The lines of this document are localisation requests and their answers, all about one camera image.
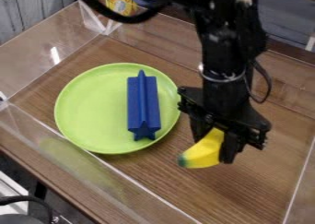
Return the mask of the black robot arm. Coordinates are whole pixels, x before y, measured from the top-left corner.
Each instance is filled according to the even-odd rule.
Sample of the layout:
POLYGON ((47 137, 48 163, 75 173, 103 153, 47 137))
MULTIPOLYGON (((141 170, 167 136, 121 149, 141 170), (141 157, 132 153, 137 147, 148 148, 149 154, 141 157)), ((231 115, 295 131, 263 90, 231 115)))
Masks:
POLYGON ((180 5, 191 16, 201 48, 201 86, 177 89, 179 110, 189 116, 195 139, 179 155, 179 165, 199 169, 229 164, 247 145, 264 149, 271 123, 251 105, 267 100, 252 92, 253 74, 260 73, 265 83, 272 83, 257 62, 267 42, 259 0, 135 0, 145 10, 131 16, 100 0, 83 1, 120 23, 147 21, 171 4, 180 5))

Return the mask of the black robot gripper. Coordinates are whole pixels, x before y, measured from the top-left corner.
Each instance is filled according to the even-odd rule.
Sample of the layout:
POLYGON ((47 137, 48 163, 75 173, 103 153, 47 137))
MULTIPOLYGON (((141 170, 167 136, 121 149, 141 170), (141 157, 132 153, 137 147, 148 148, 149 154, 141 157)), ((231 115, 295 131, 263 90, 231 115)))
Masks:
POLYGON ((179 110, 189 117, 193 139, 197 142, 213 128, 224 132, 219 160, 231 164, 249 145, 264 148, 271 123, 249 103, 249 84, 243 80, 211 82, 200 88, 181 86, 179 110))

